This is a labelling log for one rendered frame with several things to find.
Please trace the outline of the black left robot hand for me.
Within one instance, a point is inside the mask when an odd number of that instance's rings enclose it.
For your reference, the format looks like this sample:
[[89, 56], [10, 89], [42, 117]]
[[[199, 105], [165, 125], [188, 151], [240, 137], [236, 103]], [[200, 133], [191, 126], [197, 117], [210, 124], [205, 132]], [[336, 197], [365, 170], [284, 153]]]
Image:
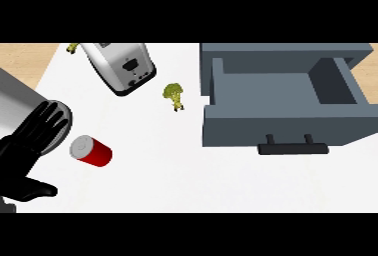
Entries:
[[52, 185], [26, 177], [42, 150], [67, 124], [63, 112], [55, 109], [55, 102], [41, 102], [13, 133], [0, 139], [0, 196], [19, 202], [57, 194]]

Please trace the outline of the silver toaster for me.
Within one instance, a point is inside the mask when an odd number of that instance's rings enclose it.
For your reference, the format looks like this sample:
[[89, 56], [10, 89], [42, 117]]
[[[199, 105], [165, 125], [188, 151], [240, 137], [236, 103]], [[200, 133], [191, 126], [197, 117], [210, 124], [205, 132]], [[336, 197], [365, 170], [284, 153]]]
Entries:
[[116, 96], [128, 95], [156, 75], [143, 43], [81, 43], [92, 69]]

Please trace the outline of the grey drawer cabinet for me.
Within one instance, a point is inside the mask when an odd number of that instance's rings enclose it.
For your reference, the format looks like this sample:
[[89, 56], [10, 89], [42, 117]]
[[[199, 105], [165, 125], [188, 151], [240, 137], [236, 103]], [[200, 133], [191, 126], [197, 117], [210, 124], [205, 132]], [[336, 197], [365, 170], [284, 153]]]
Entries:
[[363, 104], [351, 69], [365, 43], [202, 43], [200, 94], [261, 104]]

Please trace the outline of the green broccoli floret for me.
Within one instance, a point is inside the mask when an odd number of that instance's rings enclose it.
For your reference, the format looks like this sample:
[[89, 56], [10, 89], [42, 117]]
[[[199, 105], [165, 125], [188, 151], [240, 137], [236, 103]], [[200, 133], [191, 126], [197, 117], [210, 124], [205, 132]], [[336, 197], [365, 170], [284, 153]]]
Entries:
[[182, 108], [182, 104], [179, 102], [179, 94], [182, 93], [182, 88], [178, 83], [168, 84], [163, 88], [162, 97], [172, 101], [174, 110]]

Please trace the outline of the grey drawer front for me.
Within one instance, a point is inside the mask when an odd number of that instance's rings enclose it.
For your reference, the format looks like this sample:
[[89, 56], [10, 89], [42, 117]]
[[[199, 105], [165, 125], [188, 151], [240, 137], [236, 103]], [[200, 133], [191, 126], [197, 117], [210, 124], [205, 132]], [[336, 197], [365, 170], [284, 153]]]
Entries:
[[272, 106], [267, 108], [210, 105], [203, 110], [205, 147], [256, 146], [271, 134], [275, 143], [302, 143], [309, 134], [315, 143], [342, 146], [378, 133], [378, 105]]

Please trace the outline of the red can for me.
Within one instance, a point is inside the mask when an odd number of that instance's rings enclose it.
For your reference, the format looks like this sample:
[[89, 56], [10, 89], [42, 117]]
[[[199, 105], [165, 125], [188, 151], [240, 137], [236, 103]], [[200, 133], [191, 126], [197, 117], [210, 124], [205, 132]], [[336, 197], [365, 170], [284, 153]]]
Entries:
[[69, 153], [73, 159], [95, 167], [103, 167], [112, 159], [110, 148], [88, 135], [72, 141]]

